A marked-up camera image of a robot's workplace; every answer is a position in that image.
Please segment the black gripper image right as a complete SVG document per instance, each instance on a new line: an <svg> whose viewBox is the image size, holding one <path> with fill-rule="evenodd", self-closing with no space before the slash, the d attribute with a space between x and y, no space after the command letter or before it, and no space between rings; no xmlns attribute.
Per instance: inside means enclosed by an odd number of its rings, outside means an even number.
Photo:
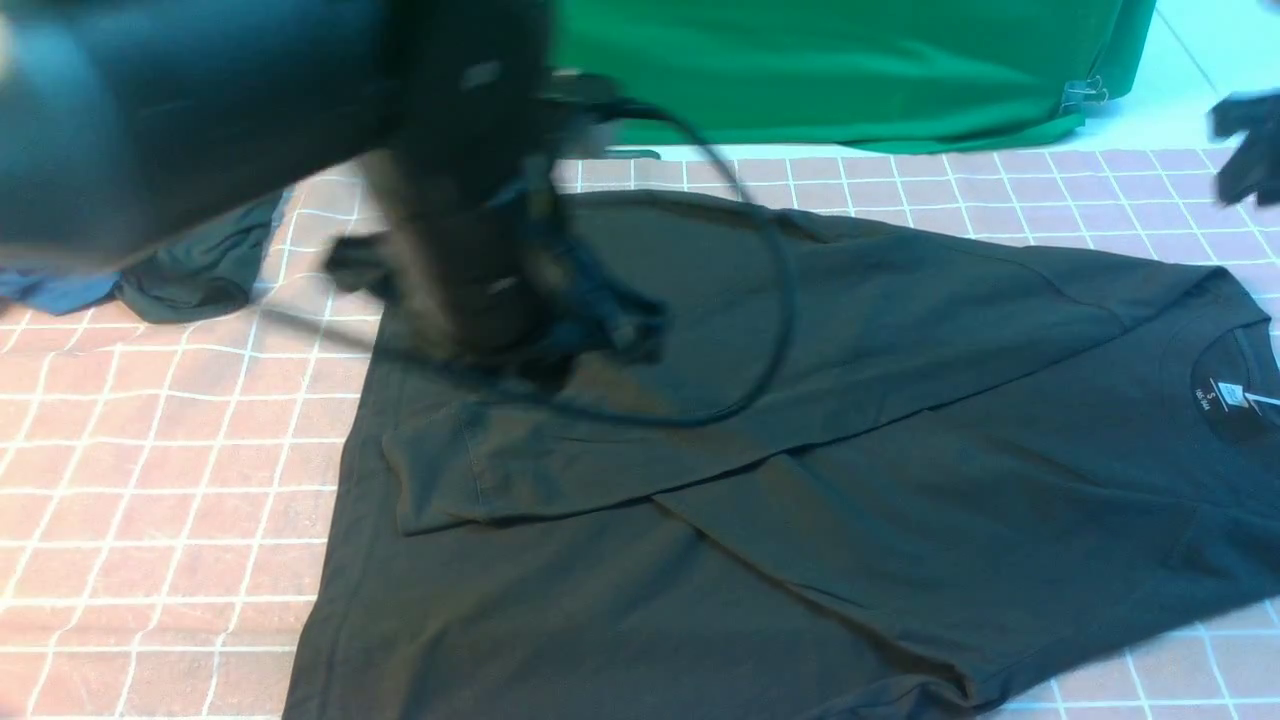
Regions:
<svg viewBox="0 0 1280 720"><path fill-rule="evenodd" d="M1279 204L1279 91L1230 94L1210 110L1211 136L1243 137L1216 172L1217 201L1236 206L1252 199L1257 208Z"/></svg>

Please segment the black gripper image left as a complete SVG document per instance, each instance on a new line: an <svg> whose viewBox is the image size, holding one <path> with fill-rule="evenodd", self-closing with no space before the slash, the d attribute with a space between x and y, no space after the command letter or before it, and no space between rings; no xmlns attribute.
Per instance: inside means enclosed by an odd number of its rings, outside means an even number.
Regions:
<svg viewBox="0 0 1280 720"><path fill-rule="evenodd" d="M614 278L576 236L547 151L447 173L389 150L358 161L387 228L334 243L346 293L398 307L430 357L557 370L585 354L660 359L666 307Z"/></svg>

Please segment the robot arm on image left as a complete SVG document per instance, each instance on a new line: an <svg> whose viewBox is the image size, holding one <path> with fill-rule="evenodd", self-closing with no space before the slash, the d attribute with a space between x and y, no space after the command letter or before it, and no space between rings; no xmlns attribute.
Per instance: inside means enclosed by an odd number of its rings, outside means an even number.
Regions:
<svg viewBox="0 0 1280 720"><path fill-rule="evenodd" d="M329 167L385 214L445 356L660 356L664 310L573 237L552 183L612 113L550 64L549 1L5 1L3 264L105 272Z"/></svg>

